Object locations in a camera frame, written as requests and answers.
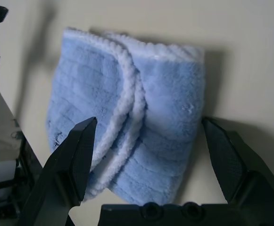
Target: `towel fold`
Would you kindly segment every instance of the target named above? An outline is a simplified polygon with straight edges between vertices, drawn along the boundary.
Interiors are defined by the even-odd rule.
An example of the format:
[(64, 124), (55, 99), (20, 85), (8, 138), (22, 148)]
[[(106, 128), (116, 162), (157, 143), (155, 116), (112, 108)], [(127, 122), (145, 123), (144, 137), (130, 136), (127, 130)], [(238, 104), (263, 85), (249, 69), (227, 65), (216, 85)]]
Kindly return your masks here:
[(129, 203), (172, 202), (204, 104), (204, 53), (68, 28), (46, 120), (54, 151), (96, 116), (85, 200), (105, 188)]

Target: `blue towel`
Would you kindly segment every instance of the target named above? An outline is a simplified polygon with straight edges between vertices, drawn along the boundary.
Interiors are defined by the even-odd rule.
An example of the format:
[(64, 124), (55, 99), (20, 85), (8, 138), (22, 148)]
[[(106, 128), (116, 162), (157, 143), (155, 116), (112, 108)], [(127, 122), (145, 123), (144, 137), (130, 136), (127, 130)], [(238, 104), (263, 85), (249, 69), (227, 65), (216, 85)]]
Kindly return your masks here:
[(68, 28), (46, 127), (54, 151), (97, 117), (85, 199), (105, 188), (129, 203), (174, 200), (204, 104), (204, 53)]

